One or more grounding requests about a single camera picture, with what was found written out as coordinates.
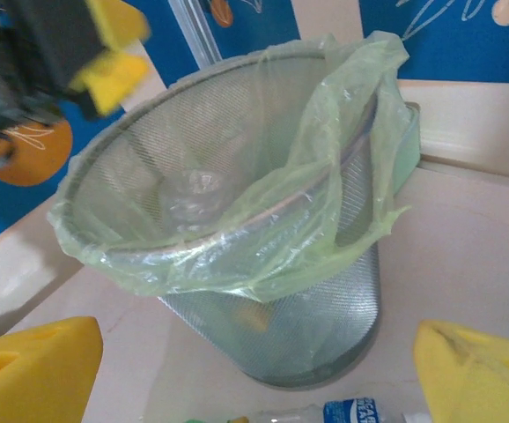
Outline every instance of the blue bottle label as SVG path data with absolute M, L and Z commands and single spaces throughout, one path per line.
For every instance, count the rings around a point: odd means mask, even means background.
M 380 423 L 376 402 L 371 398 L 332 401 L 323 407 L 324 423 Z

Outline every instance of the wastebasket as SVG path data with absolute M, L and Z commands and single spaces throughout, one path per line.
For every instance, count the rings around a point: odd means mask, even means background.
M 380 47 L 393 42 L 388 37 Z M 382 85 L 382 72 L 375 82 L 339 92 L 340 101 L 361 101 L 357 115 L 331 118 L 335 108 L 312 101 L 320 87 L 329 89 L 324 78 L 338 51 L 292 46 L 222 63 L 127 115 L 73 162 L 50 213 L 67 254 L 127 289 L 159 296 L 247 375 L 288 388 L 325 381 L 373 336 L 380 309 L 375 241 L 391 227 L 379 218 L 375 194 L 388 186 L 410 123 L 398 93 L 386 105 L 394 90 Z M 402 51 L 394 63 L 405 59 Z M 391 167 L 381 169 L 385 181 L 378 167 L 373 171 L 370 142 L 377 126 L 391 122 L 379 113 L 397 117 L 388 131 L 395 146 L 383 147 L 392 151 Z M 336 132 L 348 139 L 329 146 L 310 139 L 292 157 L 300 123 L 309 122 L 315 138 L 329 118 L 351 121 Z M 294 171 L 280 173 L 292 162 Z M 171 174 L 194 168 L 232 181 L 235 200 L 213 226 L 174 235 L 159 191 Z M 276 174 L 275 184 L 288 193 L 282 197 L 261 185 Z M 343 255 L 363 245 L 355 260 Z

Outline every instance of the trash bag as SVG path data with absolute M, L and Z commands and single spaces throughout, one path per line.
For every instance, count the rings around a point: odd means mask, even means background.
M 148 296 L 266 302 L 334 276 L 402 212 L 392 173 L 411 120 L 396 84 L 407 58 L 376 32 L 292 41 L 186 77 L 71 161 L 48 215 L 63 251 Z M 352 201 L 342 165 L 363 145 L 373 207 L 339 242 Z

